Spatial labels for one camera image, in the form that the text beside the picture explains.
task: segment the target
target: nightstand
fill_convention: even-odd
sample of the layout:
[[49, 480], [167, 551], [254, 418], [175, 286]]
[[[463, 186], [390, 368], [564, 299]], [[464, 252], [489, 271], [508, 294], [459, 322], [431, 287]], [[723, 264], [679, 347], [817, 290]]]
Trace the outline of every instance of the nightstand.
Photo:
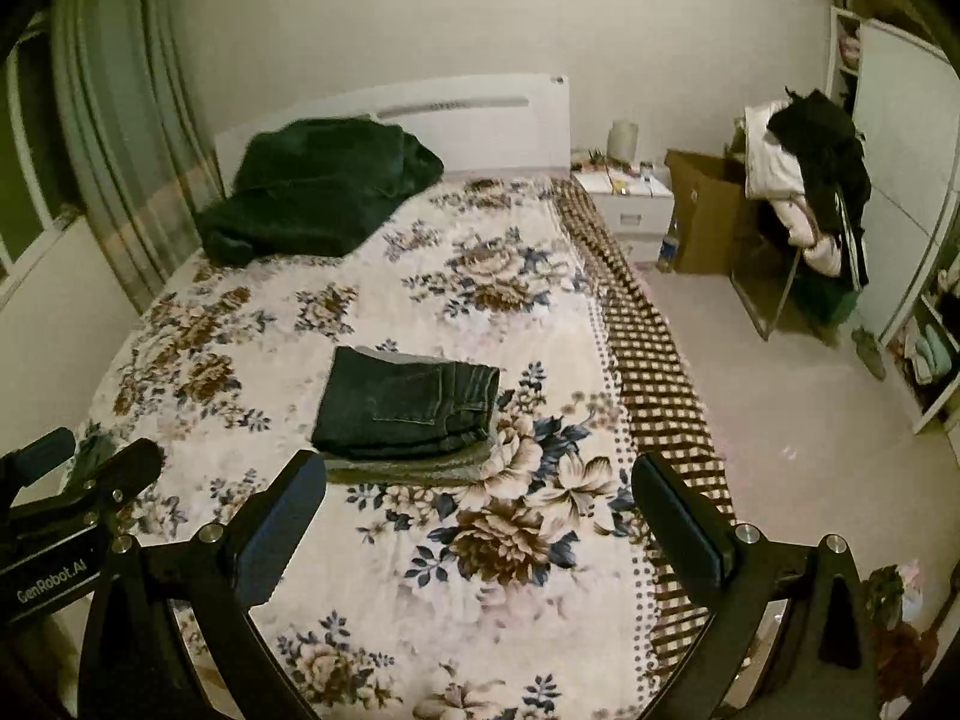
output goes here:
[[654, 176], [635, 178], [620, 170], [611, 169], [610, 177], [626, 181], [630, 194], [613, 194], [604, 170], [575, 172], [573, 177], [593, 198], [628, 262], [656, 263], [673, 218], [673, 193]]

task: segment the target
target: dark green jacket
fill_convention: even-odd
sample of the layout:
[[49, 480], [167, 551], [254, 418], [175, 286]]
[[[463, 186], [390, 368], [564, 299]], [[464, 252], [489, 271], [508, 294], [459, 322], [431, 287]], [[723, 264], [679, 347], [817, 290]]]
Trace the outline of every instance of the dark green jacket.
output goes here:
[[200, 238], [216, 265], [342, 257], [442, 175], [440, 159], [399, 125], [302, 119], [253, 137], [233, 194], [200, 214]]

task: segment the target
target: clothes pile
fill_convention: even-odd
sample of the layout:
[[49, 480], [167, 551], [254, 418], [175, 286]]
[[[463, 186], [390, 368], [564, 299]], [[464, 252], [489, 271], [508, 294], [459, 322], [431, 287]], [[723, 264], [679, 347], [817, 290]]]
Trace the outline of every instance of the clothes pile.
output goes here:
[[744, 112], [746, 194], [770, 201], [811, 269], [854, 292], [868, 282], [861, 220], [870, 177], [853, 121], [820, 91], [787, 90]]
[[500, 371], [337, 346], [311, 443], [331, 482], [458, 485], [491, 454]]

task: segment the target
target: floral bedspread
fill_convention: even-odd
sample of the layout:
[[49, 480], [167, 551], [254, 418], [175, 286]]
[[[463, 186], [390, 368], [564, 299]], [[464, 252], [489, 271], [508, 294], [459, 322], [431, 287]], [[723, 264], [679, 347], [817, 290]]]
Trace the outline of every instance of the floral bedspread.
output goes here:
[[[166, 453], [128, 519], [152, 544], [228, 521], [308, 446], [338, 344], [501, 368], [480, 481], [330, 485], [251, 611], [320, 715], [633, 717], [656, 692], [659, 607], [627, 483], [637, 444], [554, 191], [440, 184], [343, 260], [215, 269], [198, 254], [99, 388], [89, 430]], [[215, 683], [195, 620], [179, 618]]]

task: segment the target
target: gray folded cloth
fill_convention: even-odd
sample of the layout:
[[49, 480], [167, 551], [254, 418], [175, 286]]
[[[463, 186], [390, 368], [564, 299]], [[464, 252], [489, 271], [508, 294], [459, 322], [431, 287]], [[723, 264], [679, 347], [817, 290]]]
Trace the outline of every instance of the gray folded cloth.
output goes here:
[[490, 437], [500, 371], [338, 346], [311, 443], [353, 460], [448, 455]]
[[495, 439], [477, 442], [457, 452], [428, 460], [354, 461], [320, 452], [326, 465], [326, 480], [333, 485], [415, 485], [416, 487], [462, 487], [480, 478], [490, 459]]

